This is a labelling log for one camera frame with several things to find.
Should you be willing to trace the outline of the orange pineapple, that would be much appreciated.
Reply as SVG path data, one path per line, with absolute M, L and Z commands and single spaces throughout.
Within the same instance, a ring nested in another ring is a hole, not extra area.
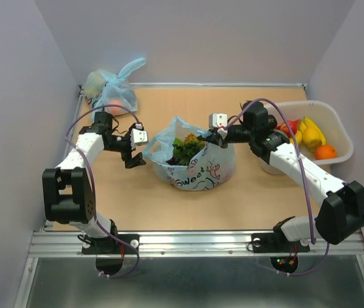
M 191 159 L 205 146 L 197 136 L 189 134 L 184 140 L 175 138 L 173 141 L 173 156 L 168 164 L 173 166 L 188 166 Z

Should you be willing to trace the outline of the light blue printed plastic bag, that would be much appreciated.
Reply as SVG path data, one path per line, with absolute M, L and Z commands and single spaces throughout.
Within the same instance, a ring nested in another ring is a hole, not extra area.
M 159 176 L 172 186 L 184 191 L 204 191 L 214 189 L 226 182 L 236 170 L 234 146 L 223 149 L 205 142 L 188 166 L 168 164 L 173 156 L 175 138 L 184 140 L 189 134 L 199 136 L 207 131 L 174 117 L 170 124 L 155 135 L 143 151 L 143 157 L 153 163 Z

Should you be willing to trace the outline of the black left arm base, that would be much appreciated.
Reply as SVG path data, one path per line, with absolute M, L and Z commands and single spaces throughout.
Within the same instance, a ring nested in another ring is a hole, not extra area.
M 98 275 L 105 278 L 118 278 L 127 275 L 131 270 L 125 269 L 125 259 L 137 257 L 140 236 L 138 234 L 119 234 L 118 238 L 126 245 L 113 240 L 111 237 L 90 238 L 79 234 L 82 242 L 81 254 L 95 256 L 95 267 Z

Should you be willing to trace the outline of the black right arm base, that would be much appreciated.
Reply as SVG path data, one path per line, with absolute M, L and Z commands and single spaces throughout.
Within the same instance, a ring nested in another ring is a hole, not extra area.
M 247 250 L 253 253 L 282 253 L 278 257 L 270 257 L 272 269 L 279 273 L 294 274 L 299 265 L 299 253 L 310 252 L 309 244 L 303 245 L 300 241 L 289 241 L 281 227 L 295 216 L 278 222 L 272 232 L 252 234 Z

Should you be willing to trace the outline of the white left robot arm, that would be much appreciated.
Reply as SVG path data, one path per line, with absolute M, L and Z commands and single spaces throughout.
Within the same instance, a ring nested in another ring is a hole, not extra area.
M 143 154 L 133 156 L 136 147 L 148 143 L 148 133 L 137 120 L 123 135 L 115 135 L 114 116 L 96 112 L 94 122 L 84 126 L 66 158 L 42 174 L 44 210 L 48 221 L 71 225 L 97 239 L 106 253 L 119 245 L 115 223 L 97 213 L 96 190 L 91 164 L 102 151 L 121 154 L 127 169 L 145 165 Z

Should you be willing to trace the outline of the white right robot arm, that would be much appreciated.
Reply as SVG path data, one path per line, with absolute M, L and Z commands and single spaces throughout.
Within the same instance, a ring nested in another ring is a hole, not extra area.
M 209 130 L 198 140 L 227 148 L 229 144 L 247 143 L 252 153 L 278 169 L 304 190 L 306 204 L 315 200 L 320 206 L 316 216 L 292 217 L 276 225 L 273 246 L 287 250 L 294 242 L 322 238 L 337 245 L 364 227 L 364 187 L 357 181 L 347 183 L 323 170 L 301 154 L 294 135 L 275 130 L 276 118 L 268 113 L 259 98 L 247 101 L 234 119 L 225 114 L 209 116 Z

